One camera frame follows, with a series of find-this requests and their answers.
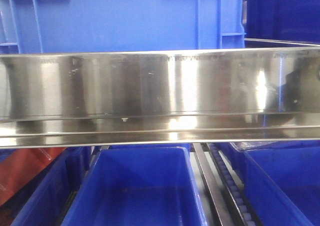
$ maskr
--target reflective metal surface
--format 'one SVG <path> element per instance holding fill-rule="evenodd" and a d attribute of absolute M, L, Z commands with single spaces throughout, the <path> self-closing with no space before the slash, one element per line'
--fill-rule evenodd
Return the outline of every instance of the reflective metal surface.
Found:
<path fill-rule="evenodd" d="M 195 159 L 200 170 L 206 194 L 210 200 L 212 216 L 215 226 L 235 226 L 232 216 L 228 211 L 226 202 L 220 191 L 217 180 L 211 171 L 210 165 L 200 143 L 193 144 Z"/>
<path fill-rule="evenodd" d="M 319 47 L 0 56 L 0 148 L 319 135 Z"/>
<path fill-rule="evenodd" d="M 245 38 L 246 48 L 318 47 L 314 42 L 286 41 L 276 39 Z"/>

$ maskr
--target metal bar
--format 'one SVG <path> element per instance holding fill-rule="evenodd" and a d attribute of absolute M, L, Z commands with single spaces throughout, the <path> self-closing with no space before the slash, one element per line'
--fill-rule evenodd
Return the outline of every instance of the metal bar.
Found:
<path fill-rule="evenodd" d="M 233 180 L 226 164 L 221 158 L 218 149 L 215 146 L 209 146 L 207 143 L 205 144 L 205 146 L 208 149 L 211 159 L 220 176 L 220 179 L 224 187 L 226 188 L 226 193 L 230 202 L 229 205 L 232 208 L 231 212 L 234 212 L 232 216 L 237 222 L 236 225 L 255 226 L 256 224 L 253 221 L 253 217 L 251 216 L 251 213 L 245 205 L 239 188 L 235 184 L 235 181 Z"/>
<path fill-rule="evenodd" d="M 195 150 L 195 158 L 198 164 L 201 177 L 203 179 L 204 187 L 208 193 L 209 200 L 212 204 L 212 214 L 214 218 L 214 225 L 219 226 L 234 226 L 234 222 L 223 199 L 219 185 L 215 179 L 214 174 L 210 169 L 206 155 L 200 143 L 193 144 Z"/>
<path fill-rule="evenodd" d="M 0 55 L 0 148 L 320 138 L 320 47 Z"/>
<path fill-rule="evenodd" d="M 246 38 L 246 48 L 317 47 L 319 43 L 275 39 Z"/>

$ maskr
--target blue plastic crate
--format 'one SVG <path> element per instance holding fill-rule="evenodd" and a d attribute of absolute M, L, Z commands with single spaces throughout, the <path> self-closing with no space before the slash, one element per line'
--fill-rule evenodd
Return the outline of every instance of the blue plastic crate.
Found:
<path fill-rule="evenodd" d="M 245 194 L 265 226 L 320 225 L 320 147 L 245 153 Z"/>
<path fill-rule="evenodd" d="M 182 147 L 189 153 L 191 151 L 191 143 L 155 143 L 155 144 L 124 144 L 124 145 L 110 145 L 109 149 L 150 149 L 150 148 L 168 148 L 168 147 Z"/>
<path fill-rule="evenodd" d="M 242 48 L 242 0 L 0 0 L 0 53 Z"/>
<path fill-rule="evenodd" d="M 15 218 L 12 226 L 55 225 L 70 193 L 80 188 L 91 159 L 88 150 L 91 147 L 66 149 L 6 202 Z"/>
<path fill-rule="evenodd" d="M 248 142 L 249 146 L 240 148 L 235 143 L 219 142 L 215 145 L 222 151 L 231 164 L 232 169 L 236 172 L 243 183 L 246 182 L 247 164 L 244 153 L 246 151 L 262 150 L 262 149 L 289 149 L 320 146 L 319 140 L 300 140 L 300 141 L 276 141 L 276 142 Z"/>
<path fill-rule="evenodd" d="M 206 226 L 182 147 L 101 151 L 62 226 Z"/>
<path fill-rule="evenodd" d="M 248 38 L 320 43 L 320 0 L 243 0 Z"/>

